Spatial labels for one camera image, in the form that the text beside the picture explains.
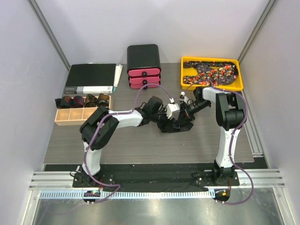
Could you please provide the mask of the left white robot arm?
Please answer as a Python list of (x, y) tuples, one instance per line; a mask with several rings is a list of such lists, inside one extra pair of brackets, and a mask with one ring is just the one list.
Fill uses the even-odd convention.
[(100, 183), (100, 158), (103, 148), (108, 144), (115, 130), (125, 127), (140, 127), (151, 120), (170, 121), (174, 111), (178, 109), (174, 100), (163, 107), (162, 100), (151, 97), (149, 101), (128, 111), (111, 111), (99, 107), (80, 127), (84, 144), (82, 164), (83, 181), (89, 187)]

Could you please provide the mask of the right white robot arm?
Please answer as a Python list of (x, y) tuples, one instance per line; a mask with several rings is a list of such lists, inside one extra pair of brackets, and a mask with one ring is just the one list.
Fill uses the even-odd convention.
[(247, 120), (248, 107), (238, 92), (221, 90), (214, 87), (197, 87), (194, 90), (195, 101), (189, 103), (185, 92), (180, 94), (180, 115), (177, 124), (180, 127), (195, 120), (194, 114), (205, 107), (215, 104), (216, 122), (220, 127), (220, 142), (213, 169), (208, 177), (216, 185), (223, 185), (234, 177), (235, 147), (240, 129)]

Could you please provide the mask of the blue brown striped tie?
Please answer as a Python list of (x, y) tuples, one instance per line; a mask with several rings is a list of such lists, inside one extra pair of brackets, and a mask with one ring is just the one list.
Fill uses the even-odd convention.
[(167, 120), (165, 122), (157, 123), (157, 127), (162, 133), (180, 133), (187, 132), (193, 127), (193, 123), (188, 122), (183, 125), (176, 125), (175, 120)]

